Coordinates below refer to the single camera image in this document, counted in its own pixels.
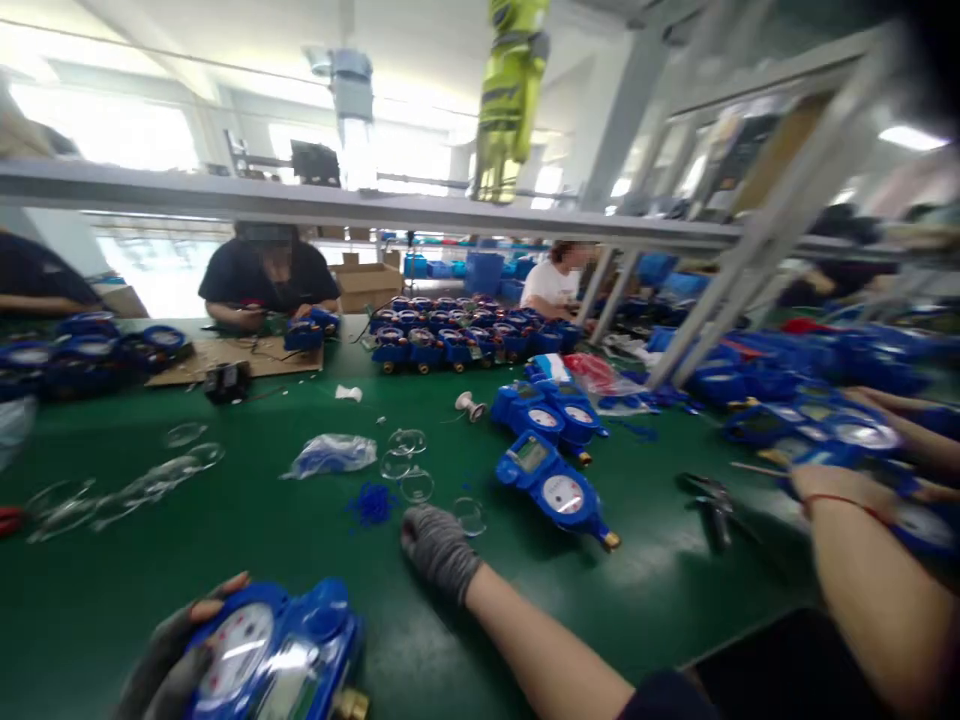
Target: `green table surface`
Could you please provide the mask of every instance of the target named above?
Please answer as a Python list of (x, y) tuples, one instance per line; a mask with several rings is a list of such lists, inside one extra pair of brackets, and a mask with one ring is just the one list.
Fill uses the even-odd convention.
[[(344, 340), (362, 323), (345, 318)], [(174, 324), (199, 336), (203, 322)], [(315, 378), (258, 379), (257, 393), (277, 385), (287, 392), (241, 405), (214, 407), (199, 389), (173, 387), (43, 406), (0, 475), (0, 505), (24, 503), (65, 479), (95, 477), (95, 491), (118, 490), (178, 454), (164, 436), (188, 421), (208, 425), (202, 439), (222, 443), (226, 456), (103, 532), (0, 541), (0, 717), (105, 717), (153, 627), (244, 569), (295, 594), (325, 576), (345, 580), (367, 624), (358, 686), (371, 698), (371, 717), (532, 716), (479, 626), (410, 571), (398, 543), (400, 512), (369, 529), (345, 512), (364, 482), (388, 482), (376, 465), (280, 479), (307, 440), (328, 432), (374, 438), (382, 454), (397, 428), (423, 430), (419, 460), (436, 481), (432, 502), (452, 508), (462, 496), (479, 500), (488, 527), (472, 542), (483, 558), (632, 681), (817, 602), (797, 505), (770, 478), (731, 468), (731, 460), (752, 456), (723, 441), (708, 417), (671, 409), (650, 420), (658, 442), (638, 443), (612, 425), (610, 438), (591, 444), (586, 475), (623, 540), (609, 555), (500, 486), (494, 467), (511, 435), (487, 418), (457, 419), (453, 403), (464, 390), (492, 402), (498, 386), (522, 374), (505, 366), (381, 376), (359, 344), (345, 342), (328, 345)], [(362, 402), (334, 399), (338, 383), (359, 387)], [(673, 480), (684, 470), (728, 483), (766, 551), (787, 568), (786, 581), (742, 538), (711, 555), (698, 514), (685, 509), (689, 497)]]

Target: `white t-shirt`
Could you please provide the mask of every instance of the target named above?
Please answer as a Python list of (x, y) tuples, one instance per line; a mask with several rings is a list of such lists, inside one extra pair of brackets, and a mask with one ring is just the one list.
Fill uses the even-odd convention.
[(579, 288), (579, 270), (571, 270), (569, 275), (564, 275), (547, 259), (527, 275), (520, 307), (527, 307), (533, 295), (539, 295), (551, 305), (569, 305), (577, 299)]

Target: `yellow hanging object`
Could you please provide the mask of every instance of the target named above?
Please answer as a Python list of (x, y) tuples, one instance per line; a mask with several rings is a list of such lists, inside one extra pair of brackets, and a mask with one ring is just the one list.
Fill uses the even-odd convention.
[(507, 204), (517, 195), (550, 53), (541, 31), (549, 6), (550, 0), (490, 0), (497, 35), (480, 99), (474, 200)]

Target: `red bracelet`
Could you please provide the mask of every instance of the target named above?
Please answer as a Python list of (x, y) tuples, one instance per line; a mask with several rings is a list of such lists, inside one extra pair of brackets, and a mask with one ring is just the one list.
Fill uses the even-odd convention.
[(803, 511), (806, 513), (808, 518), (811, 515), (813, 503), (817, 500), (839, 500), (840, 502), (849, 503), (850, 505), (854, 505), (863, 510), (867, 515), (872, 517), (877, 522), (883, 522), (883, 520), (880, 519), (880, 515), (873, 508), (868, 508), (866, 505), (861, 505), (856, 500), (845, 498), (842, 495), (829, 495), (826, 493), (816, 493), (814, 495), (810, 495), (806, 500), (803, 501)]

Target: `gray glove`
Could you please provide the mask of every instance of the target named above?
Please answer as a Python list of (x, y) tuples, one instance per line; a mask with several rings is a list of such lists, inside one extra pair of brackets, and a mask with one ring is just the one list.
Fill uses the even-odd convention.
[(187, 644), (197, 625), (220, 612), (223, 598), (249, 583), (247, 573), (241, 573), (157, 626), (147, 652), (124, 685), (113, 720), (182, 720), (193, 691), (213, 662), (208, 645), (184, 654)]
[(403, 514), (400, 544), (426, 580), (463, 605), (482, 561), (453, 515), (433, 505), (410, 508)]

